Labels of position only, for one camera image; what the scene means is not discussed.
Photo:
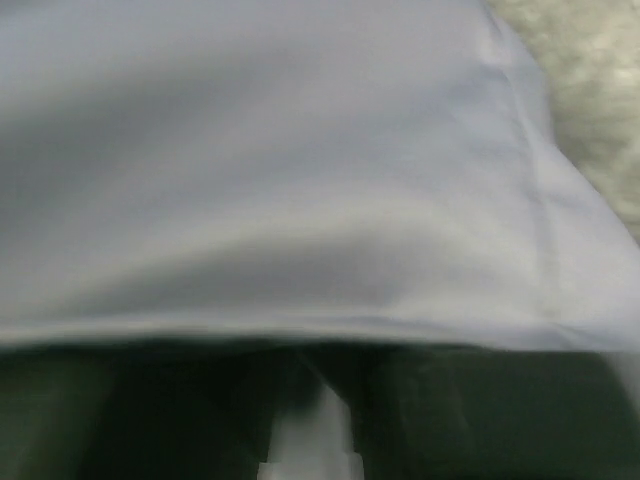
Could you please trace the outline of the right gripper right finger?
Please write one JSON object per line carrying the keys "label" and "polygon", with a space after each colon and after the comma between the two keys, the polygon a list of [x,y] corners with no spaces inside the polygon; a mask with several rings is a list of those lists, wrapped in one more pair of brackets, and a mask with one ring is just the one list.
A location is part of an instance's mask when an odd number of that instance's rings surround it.
{"label": "right gripper right finger", "polygon": [[322,345],[369,479],[635,479],[639,419],[586,353]]}

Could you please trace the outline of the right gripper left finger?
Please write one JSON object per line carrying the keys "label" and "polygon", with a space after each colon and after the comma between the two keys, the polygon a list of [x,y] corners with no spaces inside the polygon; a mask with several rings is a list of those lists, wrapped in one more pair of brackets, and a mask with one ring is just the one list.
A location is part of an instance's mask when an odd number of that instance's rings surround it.
{"label": "right gripper left finger", "polygon": [[325,382],[284,342],[1,350],[5,479],[321,479]]}

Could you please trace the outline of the grey pillowcase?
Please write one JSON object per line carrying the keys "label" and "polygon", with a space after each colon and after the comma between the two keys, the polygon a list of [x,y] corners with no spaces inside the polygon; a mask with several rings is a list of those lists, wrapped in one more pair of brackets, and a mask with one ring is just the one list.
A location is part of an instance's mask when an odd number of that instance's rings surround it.
{"label": "grey pillowcase", "polygon": [[6,1],[1,341],[639,347],[639,248],[482,1]]}

